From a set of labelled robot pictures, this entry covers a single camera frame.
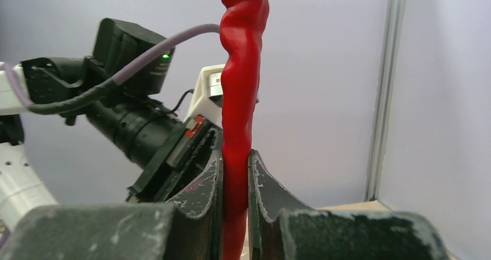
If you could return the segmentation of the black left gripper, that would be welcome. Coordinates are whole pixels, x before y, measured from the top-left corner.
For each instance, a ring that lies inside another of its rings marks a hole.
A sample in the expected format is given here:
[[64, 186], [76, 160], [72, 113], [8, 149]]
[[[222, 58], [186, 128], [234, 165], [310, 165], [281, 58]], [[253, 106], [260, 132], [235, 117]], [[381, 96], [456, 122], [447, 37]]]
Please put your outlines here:
[[126, 99], [109, 108], [96, 102], [86, 117], [142, 173], [127, 202], [165, 202], [190, 184], [221, 144], [218, 126], [202, 114], [184, 121], [150, 98]]

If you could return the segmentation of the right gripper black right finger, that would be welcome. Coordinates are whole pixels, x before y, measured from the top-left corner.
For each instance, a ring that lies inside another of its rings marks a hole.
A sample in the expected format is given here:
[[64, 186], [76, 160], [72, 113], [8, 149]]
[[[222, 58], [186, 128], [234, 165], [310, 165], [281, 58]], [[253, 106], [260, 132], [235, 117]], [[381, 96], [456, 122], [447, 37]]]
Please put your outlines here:
[[251, 259], [448, 259], [425, 217], [401, 211], [316, 210], [248, 160]]

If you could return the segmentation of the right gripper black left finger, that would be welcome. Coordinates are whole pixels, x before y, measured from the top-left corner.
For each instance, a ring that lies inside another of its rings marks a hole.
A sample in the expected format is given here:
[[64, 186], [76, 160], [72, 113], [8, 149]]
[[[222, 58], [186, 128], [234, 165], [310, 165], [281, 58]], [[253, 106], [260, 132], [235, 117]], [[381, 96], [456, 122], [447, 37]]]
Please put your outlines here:
[[43, 206], [30, 211], [2, 259], [220, 259], [223, 160], [164, 203]]

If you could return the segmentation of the red toy chili pepper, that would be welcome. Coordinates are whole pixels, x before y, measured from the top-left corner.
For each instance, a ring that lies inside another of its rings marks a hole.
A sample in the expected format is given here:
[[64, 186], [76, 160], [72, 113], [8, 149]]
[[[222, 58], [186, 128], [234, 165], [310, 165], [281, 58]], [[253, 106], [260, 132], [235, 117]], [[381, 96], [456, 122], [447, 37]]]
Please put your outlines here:
[[268, 0], [221, 0], [219, 37], [229, 58], [222, 71], [223, 259], [239, 259], [248, 207], [248, 156], [257, 100]]

